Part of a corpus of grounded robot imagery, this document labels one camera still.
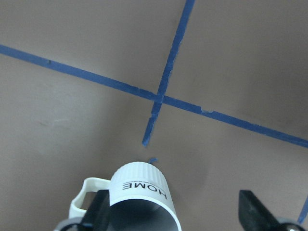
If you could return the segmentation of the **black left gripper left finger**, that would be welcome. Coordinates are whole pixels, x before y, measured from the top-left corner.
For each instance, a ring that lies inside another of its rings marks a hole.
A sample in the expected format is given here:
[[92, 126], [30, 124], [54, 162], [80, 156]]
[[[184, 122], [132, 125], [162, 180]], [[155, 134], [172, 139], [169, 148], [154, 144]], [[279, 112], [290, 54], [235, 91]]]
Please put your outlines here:
[[109, 191], [99, 190], [80, 223], [81, 231], [106, 231], [110, 221]]

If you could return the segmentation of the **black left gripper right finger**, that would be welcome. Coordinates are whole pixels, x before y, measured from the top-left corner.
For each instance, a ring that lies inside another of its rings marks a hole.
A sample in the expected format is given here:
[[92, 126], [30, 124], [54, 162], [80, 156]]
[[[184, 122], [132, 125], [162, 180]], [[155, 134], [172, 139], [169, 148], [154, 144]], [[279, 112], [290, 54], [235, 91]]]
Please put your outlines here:
[[244, 231], [286, 230], [250, 190], [239, 191], [238, 218]]

